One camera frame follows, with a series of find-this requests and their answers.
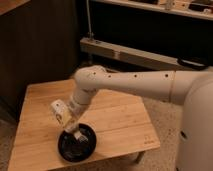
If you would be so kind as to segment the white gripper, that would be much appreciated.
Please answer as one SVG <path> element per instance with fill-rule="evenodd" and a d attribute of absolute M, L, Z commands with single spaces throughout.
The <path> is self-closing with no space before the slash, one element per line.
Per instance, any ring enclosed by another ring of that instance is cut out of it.
<path fill-rule="evenodd" d="M 87 105 L 78 104 L 74 100 L 71 100 L 67 104 L 67 112 L 66 112 L 67 125 L 64 128 L 65 132 L 72 133 L 75 130 L 74 124 L 78 122 L 79 118 L 84 114 L 87 108 L 88 108 Z M 87 137 L 83 135 L 80 131 L 75 132 L 74 137 L 80 142 L 87 141 Z"/>

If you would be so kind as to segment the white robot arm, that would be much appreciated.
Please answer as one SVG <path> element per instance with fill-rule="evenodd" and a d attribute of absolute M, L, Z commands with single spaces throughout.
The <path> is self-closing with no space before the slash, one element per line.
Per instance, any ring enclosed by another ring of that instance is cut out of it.
<path fill-rule="evenodd" d="M 183 107 L 176 171 L 213 171 L 213 72 L 110 73 L 100 65 L 78 69 L 69 107 L 79 117 L 101 89 L 171 102 Z"/>

